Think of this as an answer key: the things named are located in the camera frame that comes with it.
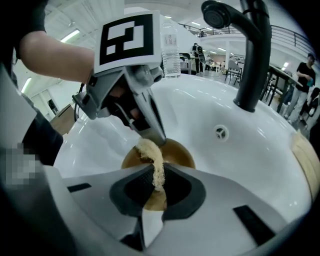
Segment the plastic bottle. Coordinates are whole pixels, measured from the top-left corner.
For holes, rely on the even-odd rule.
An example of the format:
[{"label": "plastic bottle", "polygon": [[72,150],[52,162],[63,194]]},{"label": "plastic bottle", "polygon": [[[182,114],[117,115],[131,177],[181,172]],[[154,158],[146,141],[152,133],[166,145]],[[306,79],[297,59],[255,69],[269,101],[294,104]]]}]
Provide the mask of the plastic bottle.
[{"label": "plastic bottle", "polygon": [[173,22],[165,18],[162,24],[162,60],[165,78],[177,78],[181,75],[180,55],[177,44],[178,31]]}]

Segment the fluorescent light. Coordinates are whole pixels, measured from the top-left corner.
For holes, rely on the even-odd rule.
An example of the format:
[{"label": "fluorescent light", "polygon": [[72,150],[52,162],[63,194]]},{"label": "fluorescent light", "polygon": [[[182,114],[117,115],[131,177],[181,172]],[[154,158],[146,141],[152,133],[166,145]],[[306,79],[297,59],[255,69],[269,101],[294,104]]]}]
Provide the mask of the fluorescent light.
[{"label": "fluorescent light", "polygon": [[66,41],[68,41],[70,38],[73,38],[75,35],[79,34],[80,31],[78,29],[76,29],[75,31],[71,32],[70,34],[68,34],[66,37],[64,37],[61,42],[65,43]]},{"label": "fluorescent light", "polygon": [[22,87],[22,90],[21,90],[22,93],[25,92],[25,90],[27,89],[27,86],[28,86],[28,84],[30,83],[30,81],[31,81],[31,77],[29,77],[29,78],[25,81],[24,86]]}]

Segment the black faucet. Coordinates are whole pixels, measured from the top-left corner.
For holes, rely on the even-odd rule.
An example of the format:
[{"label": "black faucet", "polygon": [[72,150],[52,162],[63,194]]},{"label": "black faucet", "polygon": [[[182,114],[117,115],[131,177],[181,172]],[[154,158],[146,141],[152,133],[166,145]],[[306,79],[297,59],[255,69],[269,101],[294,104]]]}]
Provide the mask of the black faucet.
[{"label": "black faucet", "polygon": [[232,25],[246,37],[245,62],[239,91],[233,102],[254,112],[267,79],[271,51],[271,26],[268,9],[262,0],[240,0],[243,13],[213,0],[201,10],[205,22],[216,29]]}]

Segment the black t-shirt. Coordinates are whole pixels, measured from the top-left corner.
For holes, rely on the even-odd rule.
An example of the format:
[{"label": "black t-shirt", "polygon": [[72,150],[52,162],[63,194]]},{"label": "black t-shirt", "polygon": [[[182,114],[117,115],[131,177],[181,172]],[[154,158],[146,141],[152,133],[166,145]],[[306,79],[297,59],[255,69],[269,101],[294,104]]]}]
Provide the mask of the black t-shirt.
[{"label": "black t-shirt", "polygon": [[196,53],[196,50],[197,50],[197,46],[194,45],[194,46],[192,47],[192,51],[194,51],[194,57],[199,57],[199,54]]},{"label": "black t-shirt", "polygon": [[[316,73],[312,68],[308,68],[306,63],[301,62],[296,71],[297,72],[299,71],[301,74],[306,74],[306,75],[309,75],[310,77],[312,77],[313,85],[315,85]],[[300,85],[297,84],[295,87],[298,90],[300,90],[300,91],[302,91],[304,93],[309,92],[309,87],[310,86],[307,85],[308,80],[305,77],[299,77],[298,82],[303,85],[303,87],[301,87]]]},{"label": "black t-shirt", "polygon": [[[7,12],[10,14],[10,18],[5,13],[0,15],[2,35],[5,37],[1,40],[0,62],[3,63],[16,86],[16,76],[12,70],[13,50],[15,48],[16,56],[20,58],[19,44],[21,39],[30,32],[45,31],[47,3],[48,0],[6,1],[6,5],[11,5],[6,6],[6,10],[14,10],[14,12]],[[26,148],[39,156],[44,165],[52,166],[63,143],[63,137],[52,128],[47,119],[34,107],[32,101],[26,96],[25,99],[36,111],[36,117],[22,142]]]}]

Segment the white sink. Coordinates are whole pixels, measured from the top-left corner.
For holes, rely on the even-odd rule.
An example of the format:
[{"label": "white sink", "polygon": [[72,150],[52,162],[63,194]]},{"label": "white sink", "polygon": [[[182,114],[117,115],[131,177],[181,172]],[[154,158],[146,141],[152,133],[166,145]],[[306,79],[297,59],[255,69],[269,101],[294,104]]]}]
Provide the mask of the white sink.
[{"label": "white sink", "polygon": [[[233,103],[237,89],[193,75],[162,79],[152,91],[166,136],[189,150],[197,170],[238,182],[287,222],[308,212],[309,186],[290,150],[296,131],[270,107],[259,101],[255,113],[244,111]],[[54,166],[63,178],[118,170],[138,138],[114,116],[78,120]]]}]

